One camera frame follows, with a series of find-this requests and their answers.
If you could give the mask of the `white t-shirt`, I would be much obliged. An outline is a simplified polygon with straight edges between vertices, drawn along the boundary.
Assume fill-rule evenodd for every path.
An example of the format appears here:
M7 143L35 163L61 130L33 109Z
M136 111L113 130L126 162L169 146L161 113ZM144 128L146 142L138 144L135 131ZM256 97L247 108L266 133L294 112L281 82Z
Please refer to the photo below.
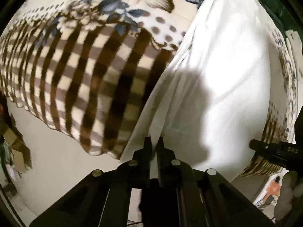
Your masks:
M160 138L197 170L239 176L262 135L270 98L268 35L256 0L204 0L121 156Z

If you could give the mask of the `dark green fluffy blanket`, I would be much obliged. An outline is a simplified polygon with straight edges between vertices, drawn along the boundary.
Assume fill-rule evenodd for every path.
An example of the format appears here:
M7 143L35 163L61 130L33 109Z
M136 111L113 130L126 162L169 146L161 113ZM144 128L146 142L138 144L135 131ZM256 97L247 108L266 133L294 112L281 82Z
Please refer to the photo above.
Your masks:
M288 0L259 0L259 2L284 37L286 37L286 31L293 30L298 32L302 40L302 22L295 15L296 11L291 8Z

